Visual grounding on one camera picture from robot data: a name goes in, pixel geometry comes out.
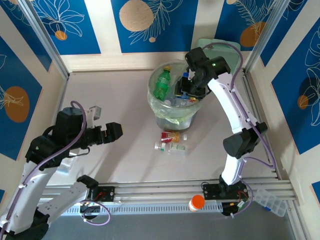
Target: white floor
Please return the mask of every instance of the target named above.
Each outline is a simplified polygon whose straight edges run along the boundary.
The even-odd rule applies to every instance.
[[[227,116],[214,94],[204,99],[192,127],[186,132],[191,153],[171,156],[154,150],[160,128],[147,102],[151,71],[87,72],[70,76],[63,107],[71,100],[84,108],[99,106],[96,126],[109,122],[122,124],[123,136],[116,142],[91,147],[89,155],[77,157],[69,174],[56,172],[50,185],[72,184],[86,174],[100,183],[217,179],[222,173],[226,152],[223,139],[232,134]],[[248,102],[241,79],[237,87]],[[267,160],[262,144],[254,157]],[[270,169],[250,162],[244,177],[276,177]]]

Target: orange cap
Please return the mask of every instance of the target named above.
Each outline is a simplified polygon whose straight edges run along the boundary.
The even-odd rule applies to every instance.
[[[191,204],[196,209],[202,209],[205,206],[205,198],[201,195],[195,195],[191,199]]]

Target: clear plastic bin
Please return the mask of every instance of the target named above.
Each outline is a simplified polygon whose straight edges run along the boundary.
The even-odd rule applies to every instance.
[[[259,188],[256,191],[254,201],[279,217],[283,217],[287,210],[285,201],[264,190],[263,188]]]
[[[169,62],[156,68],[149,79],[147,99],[150,107],[155,114],[155,121],[158,126],[166,131],[185,131],[187,130],[196,117],[197,111],[201,108],[202,102],[198,101],[185,107],[170,106],[157,99],[153,92],[156,88],[158,76],[163,72],[165,66],[170,66],[170,87],[174,86],[186,71],[187,63],[182,60]]]

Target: robotic arm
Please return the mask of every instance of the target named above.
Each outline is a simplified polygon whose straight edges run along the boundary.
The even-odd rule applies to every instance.
[[[194,72],[194,77],[191,80],[182,77],[175,86],[175,95],[187,94],[201,100],[207,95],[206,88],[209,88],[216,95],[229,119],[233,135],[223,141],[227,157],[215,191],[216,199],[233,199],[237,191],[246,188],[240,181],[244,158],[250,155],[260,141],[249,121],[254,124],[262,136],[268,129],[267,125],[264,122],[259,123],[250,113],[242,98],[238,97],[248,118],[240,110],[239,103],[232,94],[237,89],[235,86],[232,89],[232,74],[223,57],[209,59],[201,47],[198,47],[188,52],[185,59],[188,68]]]
[[[78,178],[73,186],[64,193],[38,206],[48,181],[56,172],[62,160],[69,157],[70,150],[81,148],[87,149],[89,153],[89,146],[111,143],[123,135],[121,125],[115,122],[107,123],[106,130],[101,130],[101,126],[94,126],[94,121],[100,118],[100,114],[101,108],[98,106],[86,110],[85,130],[75,144],[43,164],[33,174],[30,181],[23,184],[29,173],[34,171],[39,163],[62,150],[79,135],[84,121],[82,111],[75,107],[66,107],[58,113],[54,126],[49,127],[43,135],[32,140],[25,156],[26,163],[18,187],[24,189],[17,202],[14,203],[19,191],[17,189],[8,209],[0,217],[0,229],[6,224],[6,240],[40,240],[48,231],[51,223],[67,209],[78,202],[92,201],[96,198],[98,182],[84,175]],[[10,221],[7,221],[7,215],[13,204],[15,206],[14,210],[10,214]]]

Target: plastic bottle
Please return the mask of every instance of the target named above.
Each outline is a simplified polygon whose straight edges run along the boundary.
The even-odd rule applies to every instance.
[[[194,97],[189,97],[186,93],[182,96],[178,96],[175,100],[175,106],[177,108],[183,108],[193,105],[194,103],[198,102],[197,99]]]
[[[188,206],[190,211],[197,212],[205,206],[205,198],[201,195],[195,195],[191,198]]]
[[[167,95],[167,91],[169,89],[170,83],[170,66],[165,66],[163,69],[163,73],[161,73],[158,77],[157,83],[155,85],[155,90],[153,91],[153,95],[161,100],[164,101]]]
[[[167,104],[168,106],[175,106],[176,105],[176,99],[177,97],[175,96],[175,87],[176,85],[174,84],[171,86],[164,99],[164,103]]]
[[[181,136],[180,132],[177,131],[162,131],[161,132],[161,142],[163,143],[178,143],[181,140],[181,137],[184,141],[187,140],[187,134]]]
[[[160,150],[162,152],[168,152],[170,155],[187,155],[187,146],[185,144],[169,143],[158,141],[154,145],[155,150]]]

